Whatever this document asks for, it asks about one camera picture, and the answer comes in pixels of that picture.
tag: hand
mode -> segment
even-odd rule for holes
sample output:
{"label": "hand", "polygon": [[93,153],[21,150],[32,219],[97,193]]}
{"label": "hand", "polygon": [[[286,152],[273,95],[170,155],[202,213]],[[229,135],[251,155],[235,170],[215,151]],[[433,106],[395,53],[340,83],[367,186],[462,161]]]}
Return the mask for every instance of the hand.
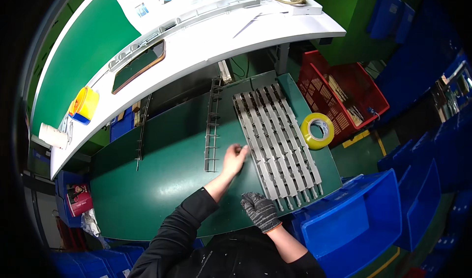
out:
{"label": "hand", "polygon": [[239,144],[233,144],[226,150],[225,158],[223,160],[223,171],[221,175],[227,176],[229,179],[233,177],[241,170],[249,148],[245,145],[241,148]]}
{"label": "hand", "polygon": [[277,218],[275,205],[264,195],[255,192],[241,195],[241,205],[246,210],[251,221],[261,229],[263,233],[268,233],[279,227],[282,222]]}

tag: phone screen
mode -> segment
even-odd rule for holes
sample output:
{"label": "phone screen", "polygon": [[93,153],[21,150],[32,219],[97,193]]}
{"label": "phone screen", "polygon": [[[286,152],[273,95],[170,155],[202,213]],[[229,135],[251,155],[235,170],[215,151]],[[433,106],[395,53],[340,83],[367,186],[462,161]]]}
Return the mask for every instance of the phone screen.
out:
{"label": "phone screen", "polygon": [[142,52],[115,75],[112,93],[115,94],[147,69],[159,63],[164,57],[164,40]]}

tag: work glove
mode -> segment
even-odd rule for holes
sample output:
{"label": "work glove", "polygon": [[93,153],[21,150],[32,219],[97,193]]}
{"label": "work glove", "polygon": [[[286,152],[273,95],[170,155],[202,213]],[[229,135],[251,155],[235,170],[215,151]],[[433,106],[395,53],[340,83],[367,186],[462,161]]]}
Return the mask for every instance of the work glove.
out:
{"label": "work glove", "polygon": [[241,205],[246,210],[251,221],[263,233],[267,233],[282,224],[277,218],[275,205],[264,195],[255,192],[248,192],[241,195]]}

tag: black sleeve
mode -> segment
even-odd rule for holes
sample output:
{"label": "black sleeve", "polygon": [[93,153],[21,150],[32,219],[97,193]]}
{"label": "black sleeve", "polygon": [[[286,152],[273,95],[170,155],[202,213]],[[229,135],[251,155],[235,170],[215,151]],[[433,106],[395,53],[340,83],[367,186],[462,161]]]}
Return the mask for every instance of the black sleeve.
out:
{"label": "black sleeve", "polygon": [[218,204],[203,187],[187,197],[165,218],[128,278],[163,277],[169,266],[192,253],[197,229],[217,208]]}
{"label": "black sleeve", "polygon": [[295,272],[296,277],[326,278],[326,274],[316,261],[316,258],[308,251],[304,256],[288,264]]}

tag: packing tape roll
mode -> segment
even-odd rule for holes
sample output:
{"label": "packing tape roll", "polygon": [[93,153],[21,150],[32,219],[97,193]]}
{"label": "packing tape roll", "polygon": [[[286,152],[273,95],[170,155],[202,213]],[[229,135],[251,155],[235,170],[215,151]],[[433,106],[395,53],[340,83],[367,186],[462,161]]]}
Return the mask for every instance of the packing tape roll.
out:
{"label": "packing tape roll", "polygon": [[[316,138],[311,134],[310,126],[318,126],[323,134],[322,138]],[[334,126],[329,118],[321,113],[312,113],[309,114],[302,122],[300,126],[300,131],[302,132],[303,138],[310,149],[321,149],[327,146],[334,138]]]}

